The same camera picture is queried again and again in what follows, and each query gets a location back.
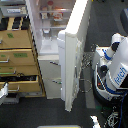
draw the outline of refrigerator door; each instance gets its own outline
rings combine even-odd
[[[92,0],[77,0],[65,31],[65,109],[71,111],[79,91],[81,62]]]

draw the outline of wooden drawer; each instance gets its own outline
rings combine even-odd
[[[39,56],[38,61],[43,79],[61,77],[61,66],[56,65],[59,63],[58,55]]]
[[[0,50],[0,66],[14,65],[35,65],[32,50]]]
[[[31,48],[29,30],[0,31],[0,49],[6,48]]]
[[[37,66],[0,67],[0,76],[38,75]]]
[[[18,82],[8,82],[9,83],[9,93],[11,92],[39,92],[41,88],[38,82],[38,76],[35,81],[18,81]],[[0,82],[0,87],[2,88],[4,82]]]

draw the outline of cabinet drawer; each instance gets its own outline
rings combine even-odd
[[[23,17],[27,15],[26,7],[20,6],[1,6],[1,11],[5,17]]]
[[[17,75],[38,75],[36,65],[34,66],[14,66],[0,67],[0,76],[17,76]]]
[[[61,84],[52,82],[51,79],[43,79],[47,99],[61,98]]]
[[[60,65],[56,65],[59,63],[58,56],[39,56],[39,66],[41,70],[42,77],[45,78],[60,78],[61,77],[61,67]]]
[[[0,31],[0,49],[5,48],[31,48],[29,30]]]
[[[0,66],[14,65],[35,65],[32,50],[0,50]]]
[[[24,0],[0,0],[0,5],[25,4]]]
[[[8,82],[9,83],[9,93],[11,92],[38,92],[41,91],[38,82],[38,76],[35,81],[18,81],[18,82]],[[4,82],[0,82],[0,87],[2,88]]]

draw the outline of white refrigerator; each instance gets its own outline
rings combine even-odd
[[[92,0],[26,0],[47,99],[71,111],[79,91]]]

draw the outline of drawer handle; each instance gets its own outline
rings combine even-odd
[[[2,44],[2,40],[0,39],[0,44]]]
[[[9,92],[18,92],[20,90],[20,87],[18,86],[17,90],[8,90]]]
[[[6,61],[0,61],[0,63],[8,63],[9,59],[7,59]]]
[[[13,73],[9,73],[9,72],[0,73],[0,75],[13,75],[13,74],[16,74],[16,71],[14,71]]]

